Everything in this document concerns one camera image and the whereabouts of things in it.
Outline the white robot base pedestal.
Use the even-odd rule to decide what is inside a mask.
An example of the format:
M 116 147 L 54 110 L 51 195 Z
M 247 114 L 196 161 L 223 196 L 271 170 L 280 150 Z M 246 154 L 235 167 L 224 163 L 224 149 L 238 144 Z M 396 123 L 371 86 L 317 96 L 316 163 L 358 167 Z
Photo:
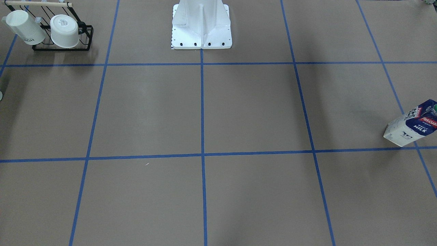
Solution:
M 171 48 L 232 47 L 229 6 L 221 0 L 181 0 L 173 5 Z

